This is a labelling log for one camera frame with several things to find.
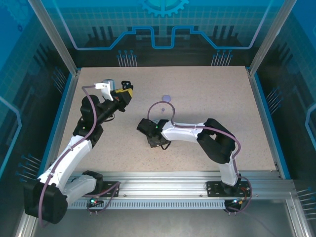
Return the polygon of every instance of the ventilation slots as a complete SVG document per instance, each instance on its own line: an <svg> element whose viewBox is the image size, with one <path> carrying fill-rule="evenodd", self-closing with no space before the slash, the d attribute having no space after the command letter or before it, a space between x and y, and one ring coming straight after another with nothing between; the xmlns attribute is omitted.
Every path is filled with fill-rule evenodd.
<svg viewBox="0 0 316 237"><path fill-rule="evenodd" d="M87 203L87 200L78 200L68 209L86 209ZM104 205L101 203L91 209L102 209ZM225 209L225 205L223 200L113 200L108 209Z"/></svg>

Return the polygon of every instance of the blue printed backdrop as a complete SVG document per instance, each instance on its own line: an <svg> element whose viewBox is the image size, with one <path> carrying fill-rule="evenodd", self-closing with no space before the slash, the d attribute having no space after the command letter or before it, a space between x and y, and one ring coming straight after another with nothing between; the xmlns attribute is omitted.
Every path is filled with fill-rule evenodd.
<svg viewBox="0 0 316 237"><path fill-rule="evenodd" d="M13 236L69 71L27 0L0 0L0 34L0 236Z"/></svg>
<svg viewBox="0 0 316 237"><path fill-rule="evenodd" d="M251 63L283 0L43 3L77 66L226 66Z"/></svg>
<svg viewBox="0 0 316 237"><path fill-rule="evenodd" d="M316 6L298 0L258 70L290 174L316 188Z"/></svg>

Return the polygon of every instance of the speckled table surface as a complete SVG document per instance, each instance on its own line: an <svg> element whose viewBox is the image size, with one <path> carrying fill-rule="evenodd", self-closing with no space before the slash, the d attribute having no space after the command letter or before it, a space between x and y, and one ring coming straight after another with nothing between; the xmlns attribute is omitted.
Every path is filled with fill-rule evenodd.
<svg viewBox="0 0 316 237"><path fill-rule="evenodd" d="M275 169L245 67L82 68L59 153L81 116L85 96L81 87L104 79L114 79L117 88L121 80L130 80L134 96L125 113L116 112L112 122L103 124L99 142L76 171L218 171L198 144L173 141L163 151L150 148L146 137L136 130L150 105L165 94L171 96L176 108L175 122L214 118L235 135L241 142L239 170ZM102 101L100 90L90 89L89 93ZM151 119L169 119L171 115L168 105L157 105Z"/></svg>

